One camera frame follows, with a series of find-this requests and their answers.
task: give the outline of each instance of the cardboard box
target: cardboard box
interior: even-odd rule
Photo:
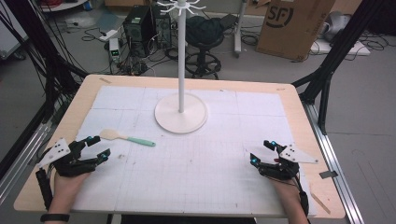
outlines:
[[[149,0],[105,0],[107,7],[133,7],[134,5],[149,6]]]
[[[335,0],[272,0],[256,50],[302,61]]]

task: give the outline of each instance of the vertical pole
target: vertical pole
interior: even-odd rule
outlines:
[[[178,5],[184,7],[186,0],[178,0]],[[178,112],[184,112],[184,76],[185,76],[185,58],[186,58],[186,9],[180,8],[178,17]]]

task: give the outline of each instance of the floor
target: floor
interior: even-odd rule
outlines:
[[[101,16],[98,9],[92,13]],[[118,18],[114,28],[122,19]],[[261,17],[247,17],[244,27],[256,26],[260,31]],[[108,54],[104,43],[82,41],[83,29],[63,33],[69,51],[90,73],[108,73]],[[396,44],[396,37],[385,37]],[[219,79],[253,82],[291,83],[314,72],[325,55],[311,55],[302,63],[261,54],[253,46],[242,44],[239,58],[233,55],[233,37],[212,50],[222,63]],[[161,59],[162,51],[151,57]],[[393,141],[396,133],[396,48],[372,50],[370,56],[345,60],[336,70],[330,91],[327,132],[341,163],[347,183],[361,211],[365,223],[394,223],[396,220],[396,158]],[[148,61],[148,77],[177,77],[177,63],[168,61],[155,65]],[[44,102],[44,92],[29,59],[0,62],[0,159],[17,140],[24,127]],[[13,202],[18,196],[32,166],[23,173],[18,183],[0,206],[3,224],[38,222],[40,214],[18,212]],[[73,214],[70,223],[106,223],[104,214]],[[312,223],[348,223],[347,219],[311,219]],[[287,223],[285,219],[261,219],[259,223]]]

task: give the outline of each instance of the power strip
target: power strip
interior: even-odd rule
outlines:
[[[111,38],[116,33],[117,33],[116,30],[110,30],[109,32],[106,33],[106,35],[102,35],[101,37],[99,37],[99,39],[101,39],[103,41],[107,41],[109,38]]]

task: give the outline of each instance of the white stand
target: white stand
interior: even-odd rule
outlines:
[[[155,107],[155,119],[157,122],[172,133],[191,133],[201,128],[207,120],[207,108],[205,103],[198,97],[184,93],[185,76],[185,40],[186,40],[186,9],[194,14],[191,4],[186,0],[172,1],[173,4],[162,4],[161,6],[172,6],[164,12],[178,8],[178,94],[167,96]]]

